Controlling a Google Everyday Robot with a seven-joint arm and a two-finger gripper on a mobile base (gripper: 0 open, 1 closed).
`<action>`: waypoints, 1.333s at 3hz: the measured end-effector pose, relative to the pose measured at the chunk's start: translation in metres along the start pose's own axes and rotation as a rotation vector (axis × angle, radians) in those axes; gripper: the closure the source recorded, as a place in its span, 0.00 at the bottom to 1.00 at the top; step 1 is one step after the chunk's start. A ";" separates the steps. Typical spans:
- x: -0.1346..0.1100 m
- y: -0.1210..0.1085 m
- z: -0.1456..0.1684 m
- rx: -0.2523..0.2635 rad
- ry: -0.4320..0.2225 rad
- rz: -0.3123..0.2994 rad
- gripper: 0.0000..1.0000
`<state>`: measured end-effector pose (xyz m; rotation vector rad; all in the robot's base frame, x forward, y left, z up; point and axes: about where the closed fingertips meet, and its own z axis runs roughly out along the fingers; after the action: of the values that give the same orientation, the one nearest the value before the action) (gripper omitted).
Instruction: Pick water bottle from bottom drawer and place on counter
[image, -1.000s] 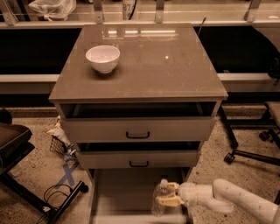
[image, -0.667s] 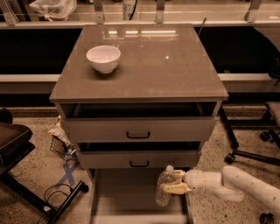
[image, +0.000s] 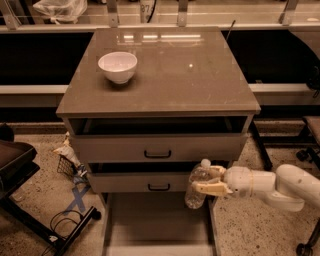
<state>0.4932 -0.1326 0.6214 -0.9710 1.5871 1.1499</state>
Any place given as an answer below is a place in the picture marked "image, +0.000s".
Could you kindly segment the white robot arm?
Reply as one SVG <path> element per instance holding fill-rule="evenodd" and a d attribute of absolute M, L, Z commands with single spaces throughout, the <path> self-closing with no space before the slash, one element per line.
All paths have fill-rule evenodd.
<path fill-rule="evenodd" d="M 291 164 L 280 165 L 276 172 L 213 166 L 209 176 L 208 181 L 193 181 L 192 189 L 202 195 L 255 197 L 273 208 L 291 212 L 301 211 L 305 203 L 320 208 L 320 180 Z"/>

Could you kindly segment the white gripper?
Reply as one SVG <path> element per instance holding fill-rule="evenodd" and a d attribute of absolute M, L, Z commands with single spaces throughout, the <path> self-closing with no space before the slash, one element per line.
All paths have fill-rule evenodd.
<path fill-rule="evenodd" d="M 249 168 L 233 166 L 226 171 L 223 166 L 212 165 L 209 168 L 209 174 L 212 178 L 219 178 L 224 175 L 225 183 L 193 182 L 192 188 L 196 192 L 211 196 L 226 196 L 230 194 L 235 198 L 252 196 L 253 171 Z"/>

